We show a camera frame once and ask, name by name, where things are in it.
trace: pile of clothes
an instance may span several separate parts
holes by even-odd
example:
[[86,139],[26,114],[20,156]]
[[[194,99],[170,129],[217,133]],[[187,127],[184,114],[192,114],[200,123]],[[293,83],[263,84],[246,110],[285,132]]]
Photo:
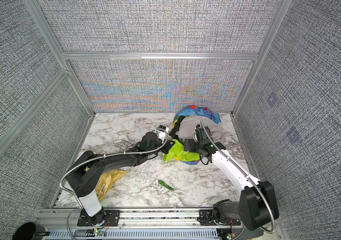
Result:
[[164,162],[175,158],[180,162],[196,165],[200,161],[200,155],[194,152],[185,152],[183,144],[185,139],[193,139],[195,128],[200,124],[201,118],[204,125],[209,128],[213,141],[225,143],[224,132],[222,127],[218,125],[221,122],[218,113],[213,113],[208,108],[189,105],[178,112],[173,120],[173,130],[169,135],[175,144],[168,154],[164,154]]

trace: robotic arm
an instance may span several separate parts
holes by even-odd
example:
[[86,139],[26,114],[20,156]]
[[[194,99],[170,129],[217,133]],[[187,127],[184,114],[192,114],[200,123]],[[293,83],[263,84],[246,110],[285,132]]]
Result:
[[[67,173],[66,179],[72,187],[76,196],[80,200],[84,209],[80,214],[89,225],[100,226],[105,223],[105,211],[101,206],[95,187],[102,173],[126,166],[138,166],[145,161],[158,155],[158,152],[168,153],[174,142],[167,140],[168,128],[160,126],[162,132],[147,132],[142,140],[136,143],[132,148],[124,152],[124,155],[105,157],[103,154],[94,154],[92,151],[86,151],[72,166],[75,166],[93,158],[99,158],[84,164],[77,169]],[[218,166],[225,175],[231,180],[233,185],[241,192],[240,202],[232,202],[229,199],[222,200],[213,205],[213,219],[216,223],[227,223],[230,220],[240,220],[249,230],[254,230],[271,221],[270,214],[263,199],[260,198],[259,190],[265,197],[273,218],[279,218],[277,202],[274,195],[274,188],[268,182],[261,182],[256,177],[242,168],[232,157],[230,157],[226,148],[219,142],[212,144],[210,131],[208,127],[196,126],[195,129],[197,141],[186,139],[184,151],[196,152],[203,157],[207,157],[209,162]],[[250,182],[258,183],[257,187]]]

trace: white robotic arm segment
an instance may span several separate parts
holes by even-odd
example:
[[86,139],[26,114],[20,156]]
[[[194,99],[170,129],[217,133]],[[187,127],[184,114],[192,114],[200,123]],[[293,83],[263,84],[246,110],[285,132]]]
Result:
[[[228,150],[222,150],[226,155],[230,156]],[[235,162],[254,182],[259,182],[260,180],[249,172],[247,172],[240,164],[231,156],[232,161]],[[212,163],[216,165],[221,171],[225,173],[225,175],[229,178],[229,180],[235,185],[236,189],[241,192],[245,189],[245,187],[253,187],[253,185],[246,179],[246,177],[241,173],[241,171],[233,165],[229,160],[226,159],[220,152],[216,152],[212,154]]]

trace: gray fabric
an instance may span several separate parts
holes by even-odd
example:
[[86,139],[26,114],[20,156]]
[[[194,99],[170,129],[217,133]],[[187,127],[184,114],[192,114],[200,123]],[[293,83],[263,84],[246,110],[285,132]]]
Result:
[[222,127],[211,119],[198,115],[191,115],[184,118],[180,123],[180,129],[176,132],[177,136],[184,139],[193,139],[193,134],[195,133],[196,126],[200,124],[200,119],[204,123],[204,126],[209,128],[210,136],[212,137],[214,142],[221,142],[223,145],[225,144],[225,136],[222,131]]
[[0,138],[60,70],[24,2],[0,1]]
[[258,52],[278,0],[38,0],[63,51]]
[[96,112],[230,111],[252,61],[70,60]]
[[341,1],[293,1],[237,118],[290,238],[341,240]]
[[89,116],[67,79],[0,159],[0,240],[47,208]]

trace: gray cloth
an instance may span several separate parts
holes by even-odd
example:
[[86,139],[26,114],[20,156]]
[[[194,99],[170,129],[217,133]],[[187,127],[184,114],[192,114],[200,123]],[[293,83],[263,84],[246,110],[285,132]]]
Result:
[[178,137],[182,140],[193,139],[193,134],[195,133],[196,125],[200,124],[200,118],[202,118],[204,126],[209,128],[213,141],[221,142],[224,145],[225,136],[224,132],[222,131],[222,127],[217,125],[211,119],[204,116],[191,115],[189,117],[184,118],[183,121],[181,121],[180,123],[180,129],[176,133]]

